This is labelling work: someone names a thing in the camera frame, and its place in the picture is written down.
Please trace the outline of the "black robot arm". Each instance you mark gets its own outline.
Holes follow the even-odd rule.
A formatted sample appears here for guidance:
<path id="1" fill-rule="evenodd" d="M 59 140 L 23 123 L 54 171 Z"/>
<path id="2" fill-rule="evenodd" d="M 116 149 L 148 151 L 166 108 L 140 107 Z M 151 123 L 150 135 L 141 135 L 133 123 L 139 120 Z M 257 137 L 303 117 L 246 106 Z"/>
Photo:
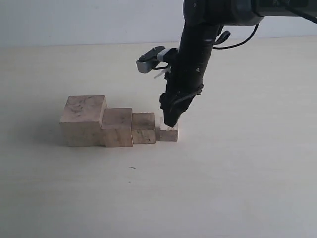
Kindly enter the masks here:
<path id="1" fill-rule="evenodd" d="M 317 21 L 315 0 L 186 0 L 185 25 L 178 51 L 170 58 L 160 52 L 158 60 L 168 63 L 166 92 L 160 96 L 164 123 L 174 127 L 181 114 L 203 88 L 203 76 L 216 44 L 227 25 L 258 25 L 266 16 L 299 16 Z"/>

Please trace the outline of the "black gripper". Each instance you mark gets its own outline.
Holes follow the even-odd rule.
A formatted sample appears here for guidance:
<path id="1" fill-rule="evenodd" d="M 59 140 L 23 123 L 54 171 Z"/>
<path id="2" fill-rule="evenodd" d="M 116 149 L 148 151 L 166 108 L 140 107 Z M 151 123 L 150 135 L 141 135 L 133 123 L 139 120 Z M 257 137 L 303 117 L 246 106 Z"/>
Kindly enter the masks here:
<path id="1" fill-rule="evenodd" d="M 175 127 L 181 114 L 189 108 L 203 88 L 203 77 L 213 47 L 180 47 L 172 65 L 166 91 L 160 97 L 164 124 Z"/>

